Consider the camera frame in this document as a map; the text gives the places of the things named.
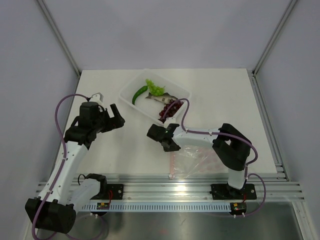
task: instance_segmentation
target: plastic container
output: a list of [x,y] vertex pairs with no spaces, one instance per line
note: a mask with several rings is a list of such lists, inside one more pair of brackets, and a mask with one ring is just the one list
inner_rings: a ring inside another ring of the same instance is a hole
[[[176,83],[170,81],[164,76],[160,76],[151,70],[145,69],[133,79],[131,79],[119,92],[119,98],[141,112],[142,114],[148,116],[153,121],[157,122],[159,125],[164,125],[159,121],[159,113],[164,109],[165,104],[158,102],[154,99],[146,98],[149,95],[149,90],[138,96],[135,101],[135,105],[132,104],[132,98],[135,93],[143,86],[146,86],[146,79],[150,79],[156,86],[161,88],[164,87],[164,92],[175,96],[178,99],[191,98],[191,92],[183,88],[182,86],[177,85]],[[173,117],[177,117],[179,114],[183,113],[187,107],[187,104],[184,103],[181,108],[175,113]]]

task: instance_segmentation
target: white table surface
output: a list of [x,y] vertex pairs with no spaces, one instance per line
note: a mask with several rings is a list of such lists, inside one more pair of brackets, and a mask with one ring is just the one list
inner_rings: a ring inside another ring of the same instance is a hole
[[[246,69],[155,69],[157,74],[183,85],[192,92],[185,125],[216,128],[232,124],[257,148],[258,160],[249,172],[276,173],[276,167]],[[103,104],[111,113],[116,103],[125,119],[124,127],[98,134],[77,173],[157,175],[170,172],[170,154],[146,136],[154,122],[118,97],[120,89],[140,70],[84,70],[76,93],[91,96],[102,93]],[[67,128],[79,114],[83,98],[74,99]],[[248,160],[253,159],[251,151]],[[223,167],[215,173],[226,173]]]

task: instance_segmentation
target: toy fish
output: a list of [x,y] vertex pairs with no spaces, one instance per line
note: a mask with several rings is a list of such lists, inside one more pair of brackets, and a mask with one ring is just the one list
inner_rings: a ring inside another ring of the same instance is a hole
[[178,100],[178,98],[176,98],[175,96],[171,96],[167,92],[165,92],[161,96],[154,96],[149,92],[149,95],[146,97],[146,99],[153,99],[153,100],[156,100],[156,101],[163,103],[163,104],[169,104],[170,100],[173,100],[173,101]]

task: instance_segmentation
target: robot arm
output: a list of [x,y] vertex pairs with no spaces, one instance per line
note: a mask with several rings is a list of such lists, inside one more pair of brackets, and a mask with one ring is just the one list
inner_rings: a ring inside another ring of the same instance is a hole
[[[244,135],[228,123],[224,123],[221,128],[199,129],[188,128],[189,131],[196,132],[220,132],[238,136],[250,142]],[[250,154],[250,147],[240,140],[223,136],[190,133],[176,123],[171,123],[167,128],[153,124],[147,136],[156,142],[160,142],[165,152],[178,151],[186,145],[213,148],[228,168],[228,185],[236,190],[241,190],[246,182],[245,167],[246,160]]]
[[[63,155],[60,155],[47,184],[38,197],[29,198],[25,204],[25,210],[33,222],[40,204],[46,194],[50,192],[35,223],[38,229],[68,233],[73,227],[76,214],[81,207],[88,203],[92,197],[106,194],[108,191],[105,176],[89,174],[82,185],[72,193],[72,196],[68,196],[79,164],[97,134],[121,128],[125,124],[125,120],[121,117],[115,104],[110,105],[114,117],[109,116],[107,109],[102,106],[102,97],[100,93],[97,93],[88,102],[81,104],[79,116],[74,119],[71,127],[65,132],[64,141],[66,142],[67,154],[62,169],[60,168]],[[50,191],[49,188],[56,176],[58,178]]]

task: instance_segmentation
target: green pepper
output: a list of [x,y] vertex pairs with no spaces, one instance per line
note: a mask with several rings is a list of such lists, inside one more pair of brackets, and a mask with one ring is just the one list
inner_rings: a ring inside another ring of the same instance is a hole
[[136,93],[133,95],[133,98],[132,98],[132,104],[135,105],[137,97],[139,97],[141,94],[143,94],[147,90],[148,90],[148,86],[143,86],[138,91],[136,91]]

